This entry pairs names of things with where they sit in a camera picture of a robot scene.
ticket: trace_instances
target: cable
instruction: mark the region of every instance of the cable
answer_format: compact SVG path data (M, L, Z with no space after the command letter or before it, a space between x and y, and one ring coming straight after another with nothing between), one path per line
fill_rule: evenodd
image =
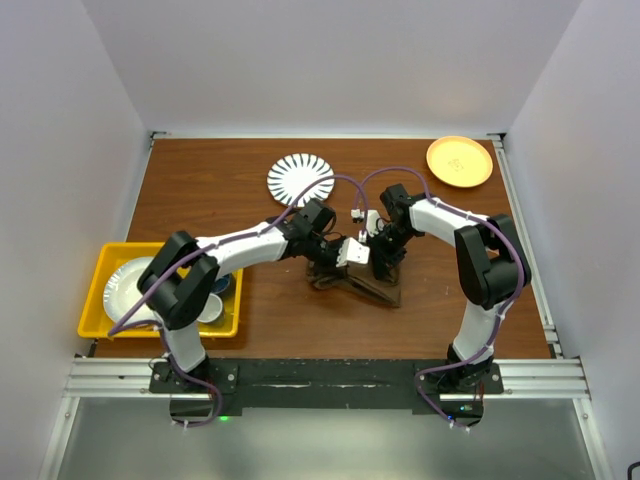
M334 215L333 218L331 219L331 225L329 226L329 228L327 228L323 232L320 232L320 235L324 237L326 235L329 235L331 232L333 232L333 229L336 227L337 220L338 220L338 217Z
M162 341L162 344L164 345L164 349L167 352L170 352L169 349L169 344L167 343L167 339L164 336L164 330L161 329L160 330L160 340ZM218 387L216 387L213 383L210 382L205 382L204 380L200 380L199 378L196 377L192 377L191 375L189 375L187 372L185 372L184 370L182 370L182 368L180 368L180 365L178 365L178 362L176 362L176 360L173 358L173 355L171 353L169 353L169 363L171 364L171 368L172 370L181 378L183 378L184 380L186 380L189 383L193 383L195 385L199 385L201 387L204 387L207 389L208 392L210 392L210 396L211 396L211 401L215 404L215 409L212 411L211 415L206 418L205 420L200 420L197 422L189 422L189 421L182 421L182 420L173 420L174 422L178 423L179 425L183 425L186 428L192 428L192 427L203 427L205 425L210 424L211 422L213 422L216 418L218 418L218 416L220 416L220 412L222 412L222 405L223 405L223 397L222 397L222 392L220 391L220 389Z
M365 206L365 210L364 210L364 218L365 218L365 225L366 225L366 220L367 220L367 216L369 213L369 205L368 205L368 201L366 198L366 193L364 191L364 189L362 188L362 186L353 178L348 177L346 175L330 175L330 176L326 176L326 177L322 177L318 180L316 180L315 182L311 183L310 185L308 185L307 187L305 187L302 192L300 192L300 194L291 202L291 204L284 210L284 212L282 212L282 214L277 217L273 222L271 222L269 225L267 225L264 229L262 229L259 232L253 231L253 232L245 232L245 233L240 233L237 235L232 235L230 237L225 237L223 239L221 239L217 244L211 244L205 248L200 248L192 253L190 253L189 255L186 255L184 257L182 257L179 261L177 261L176 263L174 263L171 267L169 267L167 269L167 271L165 271L159 278L158 280L156 280L151 287L149 287L149 289L142 295L142 297L140 298L140 300L138 300L130 309L127 313L125 313L122 318L120 320L118 320L118 322L116 322L116 324L109 330L108 335L109 336L113 336L116 335L124 330L129 330L132 328L137 328L137 327L141 327L141 326L155 326L158 328L159 332L160 332L160 338L162 340L162 343L164 345L165 351L168 353L168 359L169 362L171 364L171 367L173 369L173 371L180 377L182 377L184 380L193 383L195 385L200 385L204 388L207 389L208 392L210 392L210 396L212 399L212 402L214 402L216 404L216 408L213 411L212 415L207 418L206 420L202 420L199 422L182 422L182 421L176 421L177 423L180 423L182 425L184 425L185 427L198 427L198 426L203 426L203 425L207 425L211 422L213 422L213 420L215 420L216 417L218 417L218 415L220 414L220 412L222 411L222 404L223 404L223 397L222 397L222 393L220 392L220 390L213 384L210 382L205 382L203 380L200 380L198 378L192 377L191 375L189 375L188 373L186 373L184 370L182 370L180 368L180 366L177 364L177 362L175 361L175 359L173 358L173 355L171 353L171 349L169 348L169 345L166 341L166 338L164 336L164 330L163 330L163 325L160 321L158 320L140 320L140 321L136 321L136 322L132 322L129 324L126 324L126 322L140 309L140 307L142 305L144 305L147 300L149 300L149 298L151 297L151 295L153 295L153 293L160 287L160 285L166 281L171 275L173 275L178 268L180 268L181 266L187 264L189 261L193 260L194 258L198 257L199 255L206 253L210 250L213 250L214 248L218 248L221 245L225 245L227 243L231 243L237 240L243 240L246 238L252 238L258 235L262 235L266 232L268 232L269 230L271 230L272 228L274 228L275 226L277 226L278 224L280 224L280 222L282 222L287 216L289 216L292 211L295 209L295 205L298 204L298 201L302 198L302 196L307 193L311 188L313 188L314 186L316 186L318 183L321 183L325 180L330 180L330 179L342 179L342 180L347 180L348 182L352 183L359 191L359 193L362 195L363 199L364 199L364 206Z
M484 218L480 218L476 215L472 215L470 213L463 212L462 210L458 210L457 208L452 207L451 205L448 205L444 202L441 202L440 200L434 200L431 196L431 193L429 192L427 181L425 180L425 178L422 176L420 172L418 172L417 170L414 170L413 168L398 166L398 167L387 167L387 168L382 168L380 170L376 170L375 172L372 172L365 177L365 179L362 181L362 186L364 187L366 183L374 176L379 175L381 173L385 173L385 172L391 172L391 171L402 171L402 172L408 172L408 173L411 173L412 175L415 175L420 179L427 201L429 201L431 204L435 205L438 208L442 208L443 210L449 213L452 213L459 217L463 217L468 220L472 220L478 224L481 224L487 227L489 231L491 231L491 233L494 236L496 236L504 244L504 246L509 251L509 255L511 256L512 260L516 264L516 268L518 271L518 281L516 283L516 289L514 290L513 294L500 306L500 308L498 308L496 312L495 320L494 320L493 330L491 331L491 334L489 335L489 338L485 342L484 346L480 350L478 350L475 354L473 354L471 357L467 358L466 360L462 360L460 362L456 362L448 365L443 365L440 367L425 368L424 370L420 370L419 372L417 372L414 377L414 382L416 385L416 389L418 390L418 393L431 406L431 408L433 408L433 410L438 415L444 418L447 422L450 422L452 426L467 429L466 425L463 425L459 422L456 422L454 419L449 418L449 416L433 400L429 398L429 396L424 392L422 385L420 384L420 376L424 376L424 378L426 378L427 375L430 375L436 372L445 372L448 370L460 368L465 365L468 365L469 363L474 362L475 360L480 358L482 355L484 355L484 353L491 347L491 345L493 345L493 342L498 336L498 331L500 330L500 324L504 319L505 313L509 308L511 308L513 303L522 293L522 289L524 288L524 283L525 283L524 266L514 246L497 227L487 222ZM353 208L356 208L358 206L358 202L359 202L359 197L358 197L358 194L356 194Z
M640 462L632 463L627 469L627 480L633 480L633 471L640 467Z
M429 186L427 185L427 181L424 179L424 177L422 176L422 174L420 172L418 172L417 170L413 169L413 168L409 168L409 167L387 167L387 168L381 168L380 170L376 170L375 172L371 172L369 175L367 175L366 177L364 177L364 180L362 181L362 188L365 187L365 185L367 184L367 182L375 177L376 175L380 175L381 173L386 173L386 172L407 172L410 173L412 175L415 175L416 177L418 177L418 180L420 180L420 183L422 183L422 189L424 190L425 195L427 196L427 198L430 200L431 199L431 193L429 192ZM356 192L356 197L353 201L353 208L357 208L358 207L358 202L360 202L360 192Z
M378 219L376 220L376 228L378 230L382 230L387 223L390 223L390 220L387 220L386 218L378 217Z
M121 332L122 331L122 327L127 322L127 320L129 320L133 316L133 314L135 314L140 309L140 307L142 307L142 305L146 304L146 302L156 292L156 290L160 287L160 285L162 285L163 282L165 282L171 275L173 275L178 270L178 268L180 268L183 265L187 264L188 262L190 262L194 258L202 255L203 253L207 253L210 250L218 248L218 247L220 247L222 245L226 245L228 243L235 242L237 240L244 240L244 239L247 239L247 238L253 238L253 237L256 237L256 236L259 236L259 235L267 233L269 230L271 230L275 226L279 225L287 217L287 215L289 215L289 213L294 209L294 205L298 204L298 201L303 197L303 195L305 193L307 193L309 190L311 190L317 184L319 184L321 182L324 182L326 180L332 180L332 179L346 180L349 183L352 183L358 189L358 192L362 195L362 197L364 199L364 225L366 225L367 224L367 216L369 214L369 204L368 204L368 201L367 201L366 193L364 192L364 189L362 188L360 183L358 183L356 180L354 180L351 177L348 177L346 175L340 175L340 174L328 175L326 177L319 178L315 182L313 182L313 183L309 184L307 187L305 187L300 192L300 194L291 202L291 204L284 210L284 212L282 212L279 217L277 217L272 223L267 225L261 231L259 231L259 232L252 231L252 232L239 233L237 235L231 235L229 237L222 238L222 239L220 239L220 241L217 244L213 243L211 245L208 245L207 247L199 248L198 250L190 253L189 255L186 255L186 256L182 257L176 263L171 265L171 267L169 267L162 275L160 275L158 280L156 280L149 287L149 289L129 309L129 311L127 313L125 313L122 316L122 318L116 322L116 324L111 328L111 330L109 330L108 336L112 337L112 336L116 335L117 333ZM362 231L366 233L366 228L363 227Z
M218 417L220 415L220 412L222 411L222 405L223 405L222 393L220 392L218 387L216 387L211 382L205 382L205 381L200 380L198 378L192 377L191 375L187 374L184 370L182 370L180 368L180 366L177 364L177 362L173 358L173 355L171 354L171 349L169 348L169 345L168 345L167 340L165 338L164 328L163 328L162 323L160 321L158 321L158 320L139 320L139 321L132 322L132 323L129 323L129 324L125 325L120 331L130 330L132 328L137 328L137 327L142 327L142 326L154 326L154 327L158 328L158 331L160 333L160 340L162 341L162 345L164 346L164 349L168 354L168 361L171 364L172 370L176 373L176 375L178 375L179 377L183 378L187 382L190 382L190 383L193 383L195 385L199 385L201 387L206 388L207 392L209 392L209 396L211 398L211 402L213 404L215 404L215 406L216 406L216 408L213 410L212 415L209 416L205 420L201 420L201 421L197 421L197 422L189 422L189 421L186 421L186 420L182 421L182 420L175 420L174 419L174 422L176 422L176 423L178 423L180 425L183 425L184 427L187 427L187 428L201 427L203 425L207 425L207 424L213 422L216 419L216 417ZM149 360L149 368L151 368L151 371L153 373L156 373L155 368L153 366L154 364L152 363L153 360L155 360L155 359Z
M345 238L345 236L342 233L334 231L334 230L332 230L330 232L323 232L321 235L322 235L322 238L324 238L325 240L327 239L327 237L329 237L331 235L338 235L338 238Z
M156 370L156 363L158 363L158 360L162 360L164 357L162 355L157 355L151 359L149 359L149 361L147 362L147 367L149 367L149 369L151 370L151 373L153 373L154 375L156 374L160 374L157 370Z

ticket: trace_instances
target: blue bowl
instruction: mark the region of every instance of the blue bowl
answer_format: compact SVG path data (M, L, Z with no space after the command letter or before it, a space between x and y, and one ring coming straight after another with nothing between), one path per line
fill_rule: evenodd
M211 293L214 293L220 297L225 297L229 293L233 293L233 290L230 288L233 284L233 276L228 273L217 279L211 287Z

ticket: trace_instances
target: striped paper plate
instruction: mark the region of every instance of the striped paper plate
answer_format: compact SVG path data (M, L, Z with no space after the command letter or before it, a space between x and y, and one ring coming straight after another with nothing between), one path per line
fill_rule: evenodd
M333 175L333 170L322 158L310 153L293 153L274 163L267 174L267 187L273 198L288 206L307 185L328 175ZM334 179L319 183L298 201L296 207L303 207L314 197L326 200L334 183Z

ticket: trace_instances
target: paper plate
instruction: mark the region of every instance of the paper plate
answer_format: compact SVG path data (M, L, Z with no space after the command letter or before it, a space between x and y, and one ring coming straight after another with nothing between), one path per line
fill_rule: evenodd
M289 206L310 183L333 175L331 165L317 155L294 153L278 160L267 174L267 187L274 199ZM326 200L335 180L326 180L309 190L296 207L303 207L312 198Z
M427 150L427 165L444 183L470 188L486 182L493 171L489 152L466 137L442 137Z
M122 265L115 271L104 287L102 304L107 316L117 322L142 297L136 283L149 266L153 257L138 257ZM146 305L133 314L127 323L141 320L155 320L153 310Z

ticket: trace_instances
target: white backdrop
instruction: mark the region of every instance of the white backdrop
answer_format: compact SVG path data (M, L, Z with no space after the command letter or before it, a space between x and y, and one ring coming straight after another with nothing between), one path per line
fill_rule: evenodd
M79 0L0 2L0 478L37 478L142 123Z
M506 131L579 0L84 0L149 129Z
M560 340L582 356L620 479L640 460L639 20L635 0L584 0L507 135Z

